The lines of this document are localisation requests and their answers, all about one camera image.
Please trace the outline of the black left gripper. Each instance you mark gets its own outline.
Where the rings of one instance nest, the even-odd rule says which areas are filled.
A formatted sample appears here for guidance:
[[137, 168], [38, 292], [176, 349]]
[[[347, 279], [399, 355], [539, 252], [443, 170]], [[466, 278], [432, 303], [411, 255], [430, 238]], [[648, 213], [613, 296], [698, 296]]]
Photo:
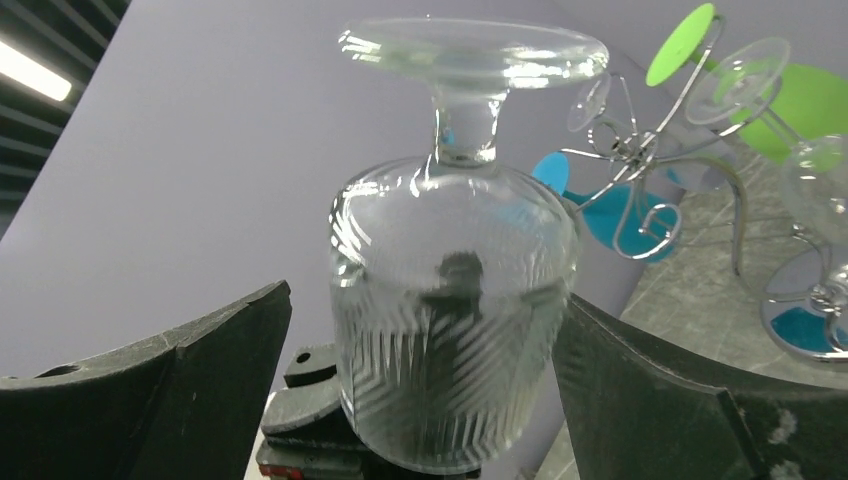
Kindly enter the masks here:
[[285, 386], [266, 403], [255, 459], [265, 479], [430, 479], [372, 452], [353, 432], [340, 400], [332, 343], [299, 348]]

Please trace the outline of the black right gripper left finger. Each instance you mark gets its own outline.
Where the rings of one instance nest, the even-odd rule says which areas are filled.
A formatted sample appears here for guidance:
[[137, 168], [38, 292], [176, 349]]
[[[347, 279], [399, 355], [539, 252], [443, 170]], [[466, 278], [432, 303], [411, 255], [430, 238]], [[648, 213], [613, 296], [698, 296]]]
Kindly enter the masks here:
[[292, 314], [269, 284], [215, 312], [1, 381], [5, 479], [240, 479]]

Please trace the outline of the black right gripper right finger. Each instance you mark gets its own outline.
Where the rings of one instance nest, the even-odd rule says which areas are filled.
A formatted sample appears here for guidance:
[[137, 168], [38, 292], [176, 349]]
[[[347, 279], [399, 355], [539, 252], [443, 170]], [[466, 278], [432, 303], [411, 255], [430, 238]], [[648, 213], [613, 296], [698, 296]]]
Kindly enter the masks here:
[[572, 296], [553, 364], [584, 479], [843, 479], [847, 393], [735, 368]]

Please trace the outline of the ribbed clear wine glass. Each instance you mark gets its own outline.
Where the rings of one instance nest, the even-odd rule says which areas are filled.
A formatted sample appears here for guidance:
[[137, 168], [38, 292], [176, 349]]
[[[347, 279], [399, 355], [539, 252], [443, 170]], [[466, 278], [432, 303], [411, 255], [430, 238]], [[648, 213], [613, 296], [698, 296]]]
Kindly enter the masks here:
[[342, 408], [383, 459], [465, 474], [526, 426], [580, 254], [563, 198], [497, 160], [501, 107], [599, 76], [609, 53], [563, 28], [451, 18], [361, 20], [339, 45], [426, 83], [435, 108], [428, 154], [365, 170], [333, 201]]

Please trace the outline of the blue wine glass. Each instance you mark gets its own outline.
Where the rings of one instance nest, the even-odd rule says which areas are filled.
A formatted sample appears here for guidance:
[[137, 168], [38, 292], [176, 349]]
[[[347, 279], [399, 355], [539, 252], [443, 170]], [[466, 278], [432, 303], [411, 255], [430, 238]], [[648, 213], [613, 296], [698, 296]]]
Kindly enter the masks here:
[[619, 184], [599, 199], [567, 189], [570, 165], [565, 154], [544, 156], [532, 176], [580, 208], [590, 234], [604, 247], [626, 257], [656, 263], [669, 256], [676, 246], [671, 239], [679, 220], [679, 210], [666, 199]]

